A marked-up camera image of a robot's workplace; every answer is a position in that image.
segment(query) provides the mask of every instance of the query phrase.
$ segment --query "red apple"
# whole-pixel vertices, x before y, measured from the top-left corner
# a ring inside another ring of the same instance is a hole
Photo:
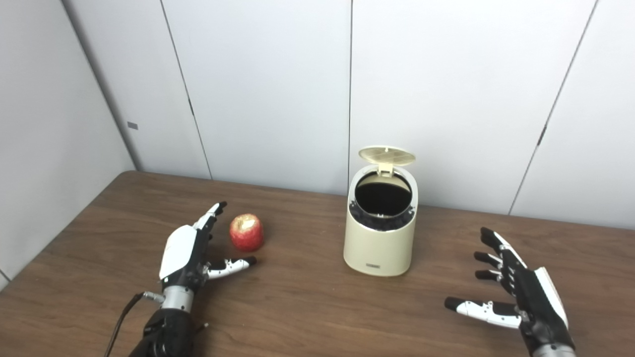
[[[264,243],[262,223],[251,213],[234,218],[229,225],[229,236],[234,246],[243,252],[252,252]]]

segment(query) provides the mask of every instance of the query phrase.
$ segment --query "trash can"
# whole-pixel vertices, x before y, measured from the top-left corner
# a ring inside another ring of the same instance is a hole
[[[418,191],[415,178],[401,166],[415,156],[391,146],[365,147],[359,155],[372,165],[351,181],[344,260],[365,274],[403,274],[412,258]]]

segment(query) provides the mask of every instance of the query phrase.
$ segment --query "white cabinet door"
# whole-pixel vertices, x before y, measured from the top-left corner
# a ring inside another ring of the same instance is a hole
[[[59,1],[0,0],[0,269],[134,166]]]
[[[508,213],[593,3],[354,1],[351,173],[403,147],[422,204]]]
[[[351,2],[164,5],[212,177],[345,193]]]
[[[64,3],[139,170],[210,178],[160,0]]]
[[[634,19],[598,3],[513,215],[635,229]]]

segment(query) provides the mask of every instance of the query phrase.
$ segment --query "black fingertip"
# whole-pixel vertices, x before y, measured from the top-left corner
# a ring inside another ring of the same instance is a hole
[[[481,242],[486,246],[494,249],[498,253],[498,246],[500,245],[500,241],[494,235],[494,231],[491,229],[487,229],[485,227],[481,228]]]
[[[494,231],[492,231],[491,229],[487,228],[487,227],[481,227],[481,234],[486,236],[486,235],[494,235]]]
[[[447,298],[445,298],[445,302],[443,303],[443,305],[445,306],[446,309],[456,311],[458,306],[463,304],[464,302],[465,302],[464,299],[448,296]]]
[[[491,260],[490,256],[483,252],[474,252],[474,259],[484,263],[489,263]]]
[[[474,272],[474,276],[479,280],[496,280],[498,278],[497,274],[492,273],[489,270],[477,270]]]
[[[253,255],[251,257],[247,257],[247,258],[243,258],[243,260],[247,263],[249,263],[250,266],[254,266],[256,265],[256,263],[258,262],[258,260],[256,259],[256,257],[254,257]]]

